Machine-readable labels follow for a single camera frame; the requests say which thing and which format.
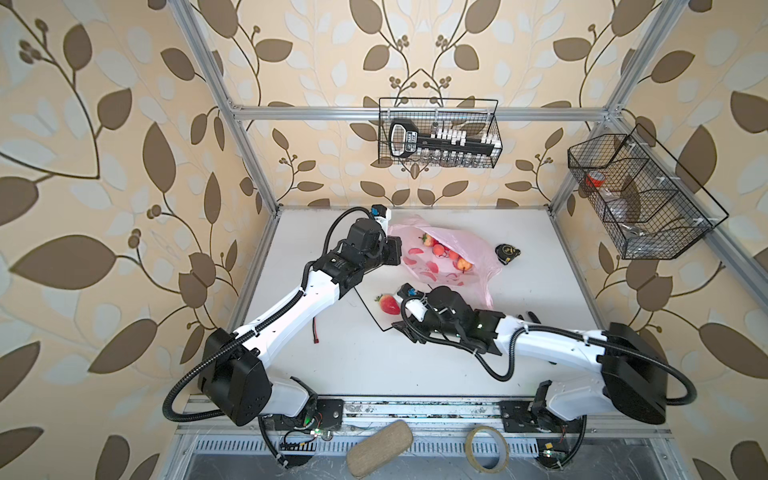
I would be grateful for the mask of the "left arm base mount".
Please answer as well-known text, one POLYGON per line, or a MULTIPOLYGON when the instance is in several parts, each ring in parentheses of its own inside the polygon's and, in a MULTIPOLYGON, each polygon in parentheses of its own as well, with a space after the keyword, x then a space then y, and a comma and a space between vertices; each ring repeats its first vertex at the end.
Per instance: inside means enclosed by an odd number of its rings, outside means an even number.
POLYGON ((268 415, 265 425, 276 431, 335 431, 343 423, 344 404, 340 398, 311 397, 296 416, 268 415))

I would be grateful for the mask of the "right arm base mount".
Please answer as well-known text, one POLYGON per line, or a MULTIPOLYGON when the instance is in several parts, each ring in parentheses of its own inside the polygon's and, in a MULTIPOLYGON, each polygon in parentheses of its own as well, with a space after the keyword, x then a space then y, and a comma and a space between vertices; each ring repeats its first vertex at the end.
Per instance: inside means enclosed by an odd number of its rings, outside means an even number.
POLYGON ((579 433, 582 419, 562 420, 533 401, 504 400, 498 403, 503 430, 506 433, 541 433, 563 435, 579 433))

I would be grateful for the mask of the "pink plastic bag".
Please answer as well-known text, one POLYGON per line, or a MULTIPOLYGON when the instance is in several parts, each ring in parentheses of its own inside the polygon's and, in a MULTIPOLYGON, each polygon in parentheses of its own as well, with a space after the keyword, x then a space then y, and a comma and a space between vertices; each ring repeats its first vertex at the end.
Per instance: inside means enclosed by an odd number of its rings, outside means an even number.
POLYGON ((494 248, 465 230, 436 227, 418 215, 389 226, 402 242, 402 263, 418 281, 448 286, 471 295, 485 309, 494 307, 491 280, 501 273, 494 248))

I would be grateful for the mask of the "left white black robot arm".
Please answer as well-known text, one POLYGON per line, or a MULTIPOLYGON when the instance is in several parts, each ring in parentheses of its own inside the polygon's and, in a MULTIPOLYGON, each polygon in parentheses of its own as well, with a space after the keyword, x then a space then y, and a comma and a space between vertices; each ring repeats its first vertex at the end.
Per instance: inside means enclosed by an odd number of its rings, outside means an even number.
POLYGON ((263 416, 297 418, 311 412, 312 390, 298 379, 270 379, 270 365, 294 335, 357 287, 366 274, 401 262, 402 241, 388 233, 391 210, 375 204, 357 211, 361 216, 347 236, 335 246, 325 243, 320 256, 304 265, 296 288, 234 332, 217 329, 208 337, 202 361, 170 389, 162 403, 167 420, 190 423, 225 416, 234 425, 244 426, 263 416), (177 396, 191 382, 197 383, 214 409, 174 410, 177 396))

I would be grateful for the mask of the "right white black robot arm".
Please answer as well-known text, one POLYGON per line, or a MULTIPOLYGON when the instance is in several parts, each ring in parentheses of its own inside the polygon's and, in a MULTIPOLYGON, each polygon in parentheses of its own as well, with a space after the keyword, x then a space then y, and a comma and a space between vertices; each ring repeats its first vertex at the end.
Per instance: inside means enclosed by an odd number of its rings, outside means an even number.
POLYGON ((576 371, 566 380, 544 380, 530 411, 533 417, 573 421, 618 412, 650 425, 666 421, 670 407, 698 397, 694 383, 630 327, 569 330, 501 312, 475 309, 456 291, 440 286, 422 292, 404 284, 394 296, 400 308, 395 328, 414 343, 440 345, 470 354, 498 382, 510 381, 518 357, 576 371))

